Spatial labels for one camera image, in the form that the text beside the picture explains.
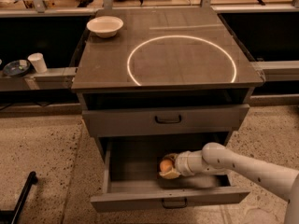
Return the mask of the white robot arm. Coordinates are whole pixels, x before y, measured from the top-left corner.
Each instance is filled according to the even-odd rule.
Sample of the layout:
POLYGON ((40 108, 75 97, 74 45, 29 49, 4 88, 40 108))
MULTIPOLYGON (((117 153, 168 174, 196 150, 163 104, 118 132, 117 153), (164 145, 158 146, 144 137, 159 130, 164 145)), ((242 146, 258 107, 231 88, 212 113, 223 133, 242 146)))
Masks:
POLYGON ((239 155, 215 142, 201 150, 167 154, 159 166, 159 176, 164 179, 234 171, 286 201, 284 224, 299 224, 298 170, 239 155))

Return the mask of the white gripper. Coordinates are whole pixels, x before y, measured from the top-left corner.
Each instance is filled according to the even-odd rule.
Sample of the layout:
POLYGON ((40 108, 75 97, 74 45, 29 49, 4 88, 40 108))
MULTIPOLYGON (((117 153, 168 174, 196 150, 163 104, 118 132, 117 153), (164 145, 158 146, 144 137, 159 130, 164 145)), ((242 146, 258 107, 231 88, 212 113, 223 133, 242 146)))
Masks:
POLYGON ((175 169, 166 172, 160 172, 163 179, 176 179, 180 175, 192 176, 203 173, 207 164, 203 159, 202 151, 185 151, 182 153, 170 153, 163 157, 164 160, 175 161, 175 169))

